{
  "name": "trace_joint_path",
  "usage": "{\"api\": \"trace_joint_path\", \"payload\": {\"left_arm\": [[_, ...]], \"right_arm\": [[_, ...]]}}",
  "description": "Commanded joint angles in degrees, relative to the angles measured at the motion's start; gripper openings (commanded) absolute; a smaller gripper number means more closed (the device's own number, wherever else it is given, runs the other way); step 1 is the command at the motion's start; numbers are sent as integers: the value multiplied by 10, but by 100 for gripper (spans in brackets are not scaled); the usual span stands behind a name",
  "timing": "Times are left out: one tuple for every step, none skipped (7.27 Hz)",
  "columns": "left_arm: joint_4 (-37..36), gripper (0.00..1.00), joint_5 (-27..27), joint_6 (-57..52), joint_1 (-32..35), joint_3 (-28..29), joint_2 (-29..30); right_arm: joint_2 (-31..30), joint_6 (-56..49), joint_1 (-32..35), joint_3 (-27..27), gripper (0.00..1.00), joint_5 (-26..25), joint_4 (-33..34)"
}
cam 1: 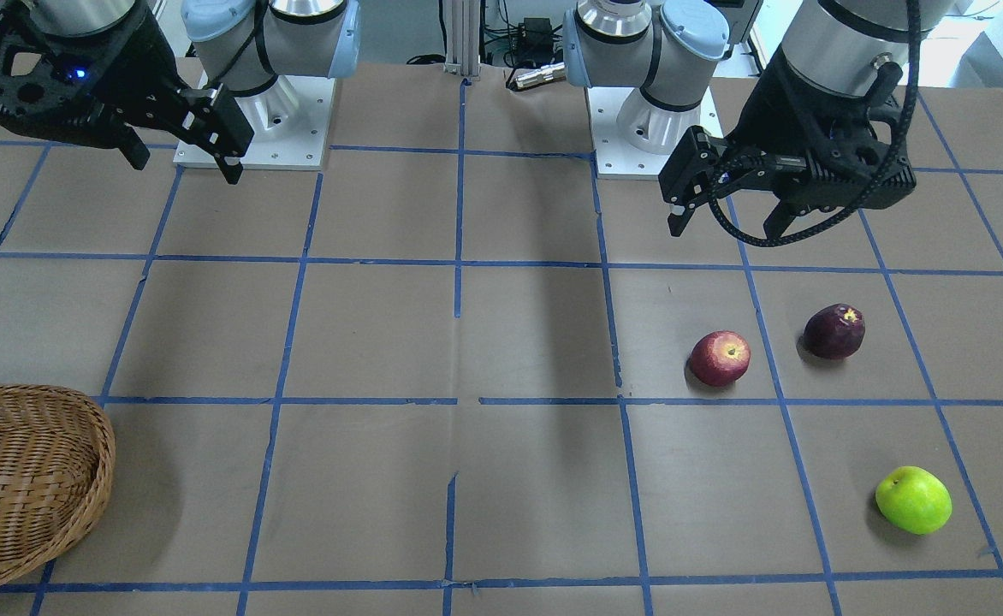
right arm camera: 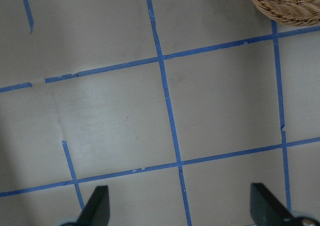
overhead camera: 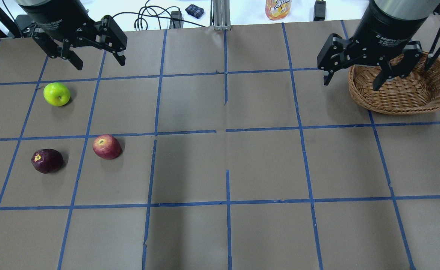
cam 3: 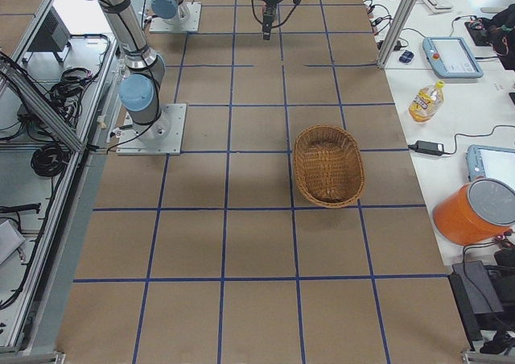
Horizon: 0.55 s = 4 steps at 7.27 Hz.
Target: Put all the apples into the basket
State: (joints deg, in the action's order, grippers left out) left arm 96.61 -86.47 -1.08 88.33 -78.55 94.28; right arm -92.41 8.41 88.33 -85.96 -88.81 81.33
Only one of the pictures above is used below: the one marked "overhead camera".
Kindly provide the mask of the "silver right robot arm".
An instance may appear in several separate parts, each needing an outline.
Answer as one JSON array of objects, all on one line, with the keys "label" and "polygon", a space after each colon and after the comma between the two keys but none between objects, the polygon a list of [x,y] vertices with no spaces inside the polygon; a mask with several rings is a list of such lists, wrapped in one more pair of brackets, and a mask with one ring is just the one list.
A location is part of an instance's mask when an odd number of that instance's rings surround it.
[{"label": "silver right robot arm", "polygon": [[352,37],[330,34],[317,56],[324,85],[335,72],[354,65],[379,67],[374,90],[395,77],[405,78],[419,63],[423,50],[413,36],[439,0],[371,0]]}]

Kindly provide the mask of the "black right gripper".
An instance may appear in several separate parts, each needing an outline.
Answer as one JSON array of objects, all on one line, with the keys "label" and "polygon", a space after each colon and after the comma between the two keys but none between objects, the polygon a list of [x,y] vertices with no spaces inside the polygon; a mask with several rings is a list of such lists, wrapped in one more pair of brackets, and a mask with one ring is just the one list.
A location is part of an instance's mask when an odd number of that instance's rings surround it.
[{"label": "black right gripper", "polygon": [[[323,85],[328,86],[335,72],[352,65],[380,66],[374,79],[374,91],[395,77],[406,78],[422,56],[418,41],[411,38],[424,20],[402,20],[382,11],[379,7],[368,7],[354,33],[343,39],[332,33],[317,56],[317,67],[323,71]],[[397,65],[390,60],[403,55]]]}]

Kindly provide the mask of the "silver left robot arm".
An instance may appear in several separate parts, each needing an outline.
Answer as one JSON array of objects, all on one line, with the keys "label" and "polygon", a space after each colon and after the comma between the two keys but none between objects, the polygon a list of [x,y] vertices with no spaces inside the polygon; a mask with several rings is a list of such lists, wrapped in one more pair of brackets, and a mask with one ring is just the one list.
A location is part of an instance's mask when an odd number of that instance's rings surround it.
[{"label": "silver left robot arm", "polygon": [[128,38],[114,18],[94,21],[79,0],[18,0],[34,21],[31,37],[50,58],[61,58],[82,70],[83,61],[72,48],[94,47],[112,53],[124,66]]}]

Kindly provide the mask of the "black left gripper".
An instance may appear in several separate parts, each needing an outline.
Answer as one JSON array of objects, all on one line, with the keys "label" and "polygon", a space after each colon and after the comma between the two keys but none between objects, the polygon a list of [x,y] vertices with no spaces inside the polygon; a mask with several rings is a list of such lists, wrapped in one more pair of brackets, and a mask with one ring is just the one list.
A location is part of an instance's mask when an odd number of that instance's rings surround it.
[{"label": "black left gripper", "polygon": [[[81,71],[83,61],[70,50],[70,44],[104,47],[120,66],[125,65],[127,36],[112,16],[94,21],[79,0],[23,0],[21,8],[46,33],[32,34],[32,38],[48,57],[67,60]],[[63,42],[62,46],[54,40]]]}]

